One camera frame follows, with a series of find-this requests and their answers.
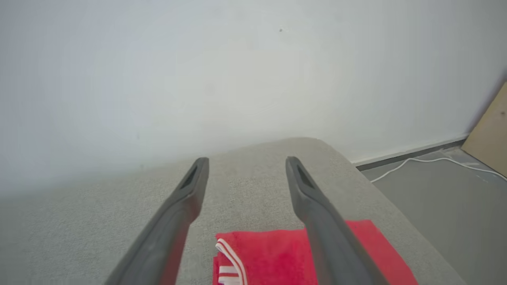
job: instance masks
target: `gray fabric upholstery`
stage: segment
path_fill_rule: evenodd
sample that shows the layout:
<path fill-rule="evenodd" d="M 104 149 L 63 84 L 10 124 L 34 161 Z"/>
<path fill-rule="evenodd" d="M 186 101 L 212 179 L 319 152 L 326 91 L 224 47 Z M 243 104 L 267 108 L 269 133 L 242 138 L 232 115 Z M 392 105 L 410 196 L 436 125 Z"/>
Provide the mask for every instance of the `gray fabric upholstery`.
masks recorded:
<path fill-rule="evenodd" d="M 402 213 L 324 142 L 292 138 L 210 157 L 179 284 L 211 284 L 215 234 L 299 229 L 285 176 L 297 156 L 348 220 L 371 219 L 420 284 L 464 284 Z M 0 201 L 0 282 L 102 283 L 193 161 Z"/>

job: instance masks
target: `gray floor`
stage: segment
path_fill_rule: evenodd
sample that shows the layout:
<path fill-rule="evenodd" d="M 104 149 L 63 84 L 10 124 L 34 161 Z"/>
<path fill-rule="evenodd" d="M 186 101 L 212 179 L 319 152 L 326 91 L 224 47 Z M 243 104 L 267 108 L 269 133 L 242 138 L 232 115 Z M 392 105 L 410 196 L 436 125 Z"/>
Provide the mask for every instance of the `gray floor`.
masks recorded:
<path fill-rule="evenodd" d="M 487 166 L 459 148 L 418 158 Z M 402 162 L 362 173 L 373 180 Z M 450 161 L 407 162 L 374 183 L 470 285 L 507 284 L 507 182 Z"/>

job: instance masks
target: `folded towel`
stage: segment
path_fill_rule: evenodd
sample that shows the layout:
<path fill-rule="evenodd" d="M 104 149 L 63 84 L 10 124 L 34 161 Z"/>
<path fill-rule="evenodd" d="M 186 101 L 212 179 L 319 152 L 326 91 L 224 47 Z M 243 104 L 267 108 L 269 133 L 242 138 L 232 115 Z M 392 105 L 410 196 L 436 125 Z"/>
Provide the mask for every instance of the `folded towel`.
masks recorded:
<path fill-rule="evenodd" d="M 417 285 L 412 271 L 372 221 L 347 221 L 391 285 Z M 216 235 L 213 285 L 317 285 L 306 230 Z"/>

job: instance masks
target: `white wall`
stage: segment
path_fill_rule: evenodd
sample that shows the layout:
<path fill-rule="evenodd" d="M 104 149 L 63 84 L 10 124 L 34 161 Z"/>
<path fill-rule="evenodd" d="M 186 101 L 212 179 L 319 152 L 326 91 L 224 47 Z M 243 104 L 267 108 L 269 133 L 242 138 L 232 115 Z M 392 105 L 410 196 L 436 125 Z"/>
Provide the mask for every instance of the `white wall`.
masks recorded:
<path fill-rule="evenodd" d="M 356 161 L 467 133 L 505 0 L 9 0 L 0 189 L 311 136 Z"/>

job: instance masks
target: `white stripe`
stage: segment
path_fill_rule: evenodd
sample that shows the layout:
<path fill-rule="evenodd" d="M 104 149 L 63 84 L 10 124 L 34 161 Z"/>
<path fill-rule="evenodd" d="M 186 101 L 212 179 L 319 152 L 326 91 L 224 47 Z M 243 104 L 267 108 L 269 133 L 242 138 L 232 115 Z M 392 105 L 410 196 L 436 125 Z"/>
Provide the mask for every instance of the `white stripe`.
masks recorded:
<path fill-rule="evenodd" d="M 219 273 L 236 273 L 238 274 L 238 270 L 234 266 L 220 266 Z"/>
<path fill-rule="evenodd" d="M 216 243 L 215 245 L 216 249 L 218 249 L 221 253 L 223 253 L 227 259 L 229 259 L 229 261 L 232 263 L 232 265 L 234 265 L 234 268 L 236 268 L 236 271 L 238 272 L 238 275 L 239 275 L 239 285 L 243 285 L 243 276 L 241 276 L 241 271 L 239 269 L 239 266 L 238 264 L 236 263 L 236 261 L 234 260 L 234 258 L 232 258 L 229 253 L 227 253 L 227 250 L 225 250 L 225 248 L 223 248 L 223 245 L 219 242 Z"/>
<path fill-rule="evenodd" d="M 232 257 L 238 262 L 239 268 L 241 269 L 241 271 L 238 270 L 239 277 L 244 276 L 244 278 L 242 278 L 242 279 L 244 279 L 244 281 L 245 281 L 245 283 L 242 285 L 248 285 L 248 282 L 246 281 L 245 267 L 243 266 L 241 259 L 239 259 L 239 257 L 236 255 L 234 250 L 231 248 L 231 246 L 224 239 L 219 238 L 218 242 L 221 242 L 222 244 L 224 244 L 224 246 L 227 248 L 227 250 L 231 253 Z"/>
<path fill-rule="evenodd" d="M 231 277 L 231 276 L 221 276 L 219 277 L 219 283 L 222 284 L 231 284 L 231 283 L 238 283 L 240 284 L 239 277 Z"/>

